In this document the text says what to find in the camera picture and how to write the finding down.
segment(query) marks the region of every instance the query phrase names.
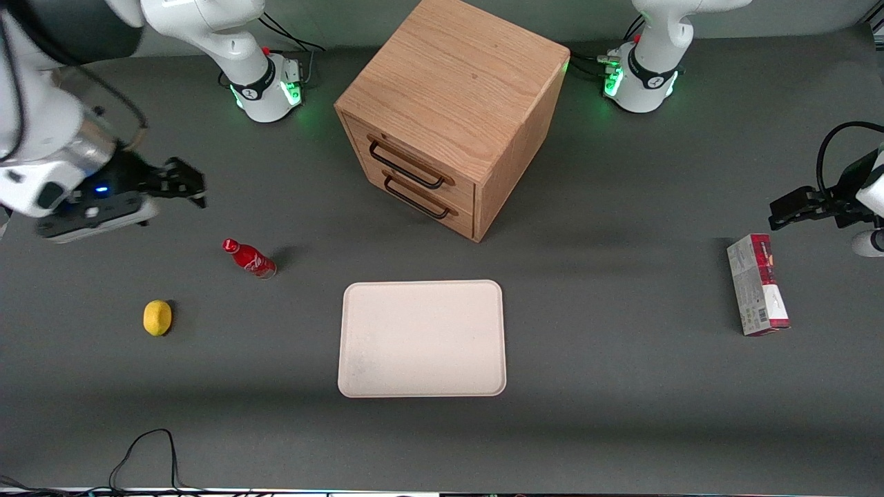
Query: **red label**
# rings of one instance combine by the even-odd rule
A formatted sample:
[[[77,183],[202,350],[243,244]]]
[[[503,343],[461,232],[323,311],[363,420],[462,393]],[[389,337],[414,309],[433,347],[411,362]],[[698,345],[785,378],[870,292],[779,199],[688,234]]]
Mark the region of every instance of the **red label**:
[[[761,274],[761,284],[776,285],[776,279],[774,279],[774,254],[771,252],[770,235],[753,234],[752,250],[755,252],[755,261],[758,263],[758,272]]]

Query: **coca-cola bottle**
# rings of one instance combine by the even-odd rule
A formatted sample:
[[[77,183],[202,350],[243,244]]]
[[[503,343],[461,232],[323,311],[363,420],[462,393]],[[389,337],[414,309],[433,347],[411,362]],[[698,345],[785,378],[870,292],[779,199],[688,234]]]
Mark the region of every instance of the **coca-cola bottle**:
[[[233,255],[233,261],[242,269],[251,272],[260,279],[270,279],[276,274],[276,265],[258,249],[251,245],[239,243],[233,238],[224,240],[225,252]]]

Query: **lemon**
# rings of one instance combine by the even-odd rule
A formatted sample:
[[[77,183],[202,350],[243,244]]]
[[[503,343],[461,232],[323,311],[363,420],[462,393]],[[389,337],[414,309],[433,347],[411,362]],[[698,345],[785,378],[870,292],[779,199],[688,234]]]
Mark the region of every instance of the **lemon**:
[[[153,301],[144,308],[144,329],[155,337],[169,331],[171,307],[166,301]]]

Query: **bottle cap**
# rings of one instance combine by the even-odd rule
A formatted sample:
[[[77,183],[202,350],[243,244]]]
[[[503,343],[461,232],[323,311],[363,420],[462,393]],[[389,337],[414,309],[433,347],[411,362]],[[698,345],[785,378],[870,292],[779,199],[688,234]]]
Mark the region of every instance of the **bottle cap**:
[[[233,238],[228,238],[224,240],[224,243],[221,244],[224,247],[224,251],[228,254],[233,254],[240,249],[240,243],[234,240]]]

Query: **black band on robot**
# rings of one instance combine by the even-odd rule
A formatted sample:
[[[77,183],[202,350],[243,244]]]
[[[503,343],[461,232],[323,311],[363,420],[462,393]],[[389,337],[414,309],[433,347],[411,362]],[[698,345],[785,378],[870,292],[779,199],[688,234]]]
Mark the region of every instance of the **black band on robot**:
[[[878,240],[879,238],[884,238],[884,236],[881,236],[882,233],[884,233],[884,232],[882,232],[881,230],[876,230],[876,231],[872,232],[872,237],[869,240],[869,242],[872,243],[872,246],[875,248],[875,250],[878,250],[879,252],[884,252],[884,247],[881,246],[881,242],[884,240]]]
[[[260,100],[264,95],[264,90],[269,88],[274,80],[276,80],[276,65],[267,57],[267,71],[260,80],[250,85],[238,85],[231,82],[231,86],[246,100]]]
[[[629,62],[629,70],[642,81],[645,89],[657,89],[662,87],[663,83],[669,81],[669,78],[672,78],[672,75],[675,74],[677,69],[676,67],[665,73],[655,73],[654,71],[643,68],[636,60],[636,47],[632,47],[629,51],[627,60]]]

